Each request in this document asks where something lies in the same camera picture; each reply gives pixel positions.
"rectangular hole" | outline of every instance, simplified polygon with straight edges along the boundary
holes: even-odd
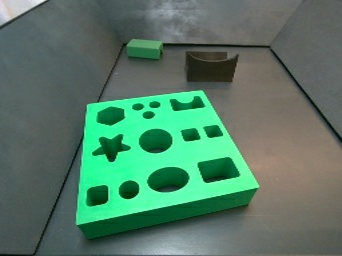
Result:
[[[223,135],[222,130],[218,125],[206,126],[205,131],[206,131],[209,138],[221,137]]]
[[[230,157],[198,163],[202,179],[206,183],[239,177],[239,171]]]
[[[96,206],[106,204],[108,201],[108,187],[102,185],[92,187],[87,191],[87,205]]]
[[[194,141],[201,139],[198,130],[195,128],[182,130],[182,136],[185,141]]]

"cutout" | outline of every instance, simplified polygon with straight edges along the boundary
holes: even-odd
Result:
[[[221,158],[198,163],[202,179],[206,183],[239,177],[239,171],[231,158]]]
[[[206,126],[205,131],[206,131],[209,138],[221,137],[223,135],[222,130],[218,125]]]
[[[142,104],[142,103],[136,103],[136,104],[134,104],[134,106],[132,106],[132,109],[134,110],[142,110],[144,108],[144,105]]]
[[[154,116],[155,116],[155,113],[152,111],[146,111],[143,114],[143,117],[146,119],[151,119],[151,118],[154,118]]]
[[[197,108],[205,107],[205,103],[199,96],[195,96],[194,100],[190,101],[189,103],[182,103],[177,99],[171,99],[170,103],[171,103],[174,111],[190,110],[190,109],[197,109]]]
[[[108,107],[98,113],[98,123],[115,125],[124,119],[124,110],[116,107]]]
[[[114,162],[119,152],[127,151],[131,147],[122,143],[123,135],[119,134],[112,139],[100,137],[102,146],[92,152],[94,156],[106,155],[110,162]]]
[[[124,199],[132,199],[139,194],[139,184],[132,180],[126,181],[119,188],[119,194]]]
[[[182,130],[182,136],[185,141],[194,141],[201,139],[198,130],[195,128]]]
[[[139,144],[144,151],[162,153],[173,145],[173,136],[162,129],[152,129],[142,134]]]
[[[148,177],[148,186],[158,192],[174,192],[182,189],[189,182],[187,172],[177,167],[156,170]]]
[[[152,102],[150,103],[150,107],[151,107],[151,108],[159,108],[159,107],[160,107],[160,103],[159,103],[158,101],[152,101]]]
[[[108,202],[108,187],[98,186],[92,187],[87,191],[87,205],[96,206]]]

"star-shaped hole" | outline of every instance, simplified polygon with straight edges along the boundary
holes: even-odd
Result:
[[[92,155],[106,155],[110,162],[115,161],[119,152],[131,149],[128,145],[123,144],[123,134],[119,134],[112,139],[100,137],[99,142],[102,146],[92,152]]]

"small circular hole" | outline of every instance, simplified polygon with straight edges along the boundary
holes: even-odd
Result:
[[[158,101],[152,101],[152,102],[150,103],[150,107],[151,107],[151,108],[159,108],[159,107],[160,107],[160,103],[159,103]]]
[[[144,108],[144,105],[142,103],[136,103],[132,106],[134,110],[142,110]]]
[[[119,188],[119,194],[122,198],[132,199],[139,194],[139,184],[132,180],[126,181]]]
[[[144,114],[143,114],[143,117],[144,117],[146,119],[151,119],[154,116],[155,116],[155,113],[154,113],[152,111],[147,111],[147,112],[144,112]]]

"green foam board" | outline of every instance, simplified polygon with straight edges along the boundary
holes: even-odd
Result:
[[[76,213],[87,238],[247,205],[258,187],[203,91],[88,105]]]

